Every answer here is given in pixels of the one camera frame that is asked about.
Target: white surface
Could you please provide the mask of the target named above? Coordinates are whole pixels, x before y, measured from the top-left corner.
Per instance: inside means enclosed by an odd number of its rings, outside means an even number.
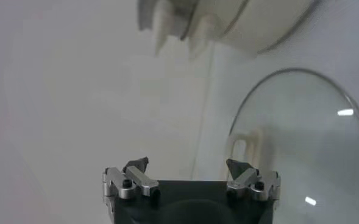
[[[194,179],[224,179],[218,175],[223,149],[241,102],[263,77],[289,67],[323,73],[359,105],[359,0],[322,1],[293,36],[255,60],[215,46]]]
[[[110,223],[107,166],[189,179],[209,57],[151,57],[136,1],[0,0],[0,224]]]

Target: white background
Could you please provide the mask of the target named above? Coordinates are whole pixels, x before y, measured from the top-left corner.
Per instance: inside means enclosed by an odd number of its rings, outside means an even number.
[[[188,180],[211,53],[154,58],[135,0],[0,0],[0,223],[109,223],[102,171]]]

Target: white plastic object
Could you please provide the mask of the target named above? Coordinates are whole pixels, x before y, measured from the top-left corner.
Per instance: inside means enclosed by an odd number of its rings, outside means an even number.
[[[192,38],[189,39],[190,59],[196,58],[203,52],[210,41],[218,40],[221,31],[219,17],[214,14],[206,14],[200,18]]]
[[[154,15],[152,17],[152,44],[155,56],[164,46],[174,23],[174,5],[168,0],[156,2]]]
[[[244,141],[246,143],[245,149],[241,149],[235,147],[236,142]],[[227,157],[247,162],[255,168],[259,168],[260,156],[261,156],[261,149],[263,144],[263,132],[258,129],[255,130],[248,135],[245,134],[231,134],[226,143],[226,154]],[[225,170],[226,177],[229,177],[229,171],[226,167]]]
[[[257,55],[275,45],[294,28],[317,0],[210,0],[200,1],[189,32],[199,39],[205,15],[215,15],[219,21],[218,37],[214,40],[228,44],[249,55]],[[207,41],[196,41],[205,45]],[[200,54],[204,46],[189,45],[191,54]]]

